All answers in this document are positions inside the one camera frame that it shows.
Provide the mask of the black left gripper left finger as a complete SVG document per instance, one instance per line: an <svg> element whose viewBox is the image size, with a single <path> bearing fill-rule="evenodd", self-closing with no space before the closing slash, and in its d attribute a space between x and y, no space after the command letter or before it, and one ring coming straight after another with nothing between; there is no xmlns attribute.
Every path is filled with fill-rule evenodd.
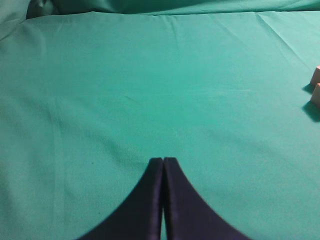
<svg viewBox="0 0 320 240"><path fill-rule="evenodd" d="M100 224L81 240L159 240L162 227L162 178L164 161L152 158L140 180Z"/></svg>

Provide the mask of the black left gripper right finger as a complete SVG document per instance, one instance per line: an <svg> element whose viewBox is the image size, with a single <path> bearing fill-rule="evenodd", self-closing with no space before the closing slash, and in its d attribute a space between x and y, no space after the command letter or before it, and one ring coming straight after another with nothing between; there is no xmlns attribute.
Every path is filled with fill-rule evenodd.
<svg viewBox="0 0 320 240"><path fill-rule="evenodd" d="M168 240L245 240L197 193L178 160L163 161L163 209Z"/></svg>

